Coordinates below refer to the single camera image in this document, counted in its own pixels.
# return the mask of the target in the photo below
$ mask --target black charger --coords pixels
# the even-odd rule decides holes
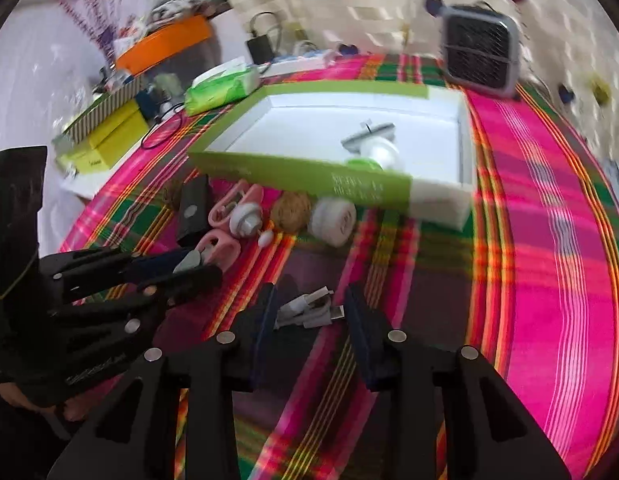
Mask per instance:
[[[256,65],[262,65],[263,63],[269,63],[274,59],[274,53],[272,52],[272,45],[269,43],[269,38],[266,34],[257,36],[252,31],[252,39],[248,40],[248,49]]]
[[[276,39],[276,49],[272,51],[272,45],[270,44],[269,38],[267,34],[258,35],[256,33],[256,29],[254,28],[254,23],[256,22],[257,17],[262,16],[264,14],[271,14],[276,19],[276,25],[278,27],[278,38]],[[250,20],[250,33],[252,38],[247,41],[248,50],[252,56],[252,60],[256,65],[262,65],[264,63],[272,63],[274,57],[278,54],[278,49],[281,46],[281,38],[283,35],[283,25],[281,23],[280,18],[275,12],[259,12],[255,14]]]

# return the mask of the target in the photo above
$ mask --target wall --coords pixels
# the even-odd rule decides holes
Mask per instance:
[[[119,34],[142,0],[77,0],[17,7],[0,30],[0,150],[45,144],[53,136],[54,112],[69,78],[98,79],[109,33]],[[56,252],[82,210],[59,187],[61,175],[48,152],[43,209],[39,215],[41,254]]]
[[[247,23],[259,11],[277,12],[301,23],[319,46],[357,45],[363,52],[405,52],[438,56],[441,20],[423,0],[229,0]],[[472,4],[477,0],[444,0]],[[512,16],[525,31],[523,74],[541,78],[554,92],[565,83],[577,102],[569,117],[601,159],[619,161],[619,34],[597,0],[484,0]],[[410,30],[403,50],[403,27]],[[600,108],[589,89],[592,73],[609,83],[611,104]]]

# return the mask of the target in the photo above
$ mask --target green box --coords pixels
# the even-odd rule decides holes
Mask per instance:
[[[395,123],[405,171],[350,167],[340,141],[357,118]],[[198,169],[276,189],[341,196],[461,229],[476,188],[471,121],[462,92],[381,81],[264,86],[190,148]]]

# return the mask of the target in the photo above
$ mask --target table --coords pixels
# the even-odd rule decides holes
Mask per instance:
[[[285,80],[321,78],[445,85],[433,59],[381,55]],[[218,293],[170,311],[155,344],[173,351],[227,330],[261,283],[276,282],[282,301],[327,285],[338,302],[349,283],[361,281],[368,303],[394,327],[443,348],[480,348],[573,478],[582,478],[619,426],[619,208],[583,141],[533,89],[520,93],[519,102],[501,102],[466,92],[478,191],[462,232],[368,209],[342,250],[305,235],[278,235],[265,250],[252,242]],[[63,250],[174,248],[175,222],[160,189],[170,178],[196,174],[187,148],[229,108],[187,120],[160,148],[134,153],[86,208]],[[173,131],[170,121],[155,140]],[[224,186],[216,182],[215,192]],[[266,205],[276,195],[268,190]],[[118,287],[108,296],[122,293]],[[344,329],[281,330],[262,387],[235,394],[244,478],[380,478],[388,398],[363,386]],[[186,413],[184,396],[177,478]],[[446,478],[443,428],[437,455]]]

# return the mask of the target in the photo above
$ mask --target pink clip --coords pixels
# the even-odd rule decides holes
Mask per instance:
[[[263,186],[254,184],[250,186],[248,181],[240,179],[232,189],[212,207],[207,220],[210,227],[230,232],[230,216],[238,204],[263,202]]]
[[[201,238],[196,250],[201,253],[203,264],[215,265],[225,272],[240,255],[240,243],[225,231],[212,229]]]

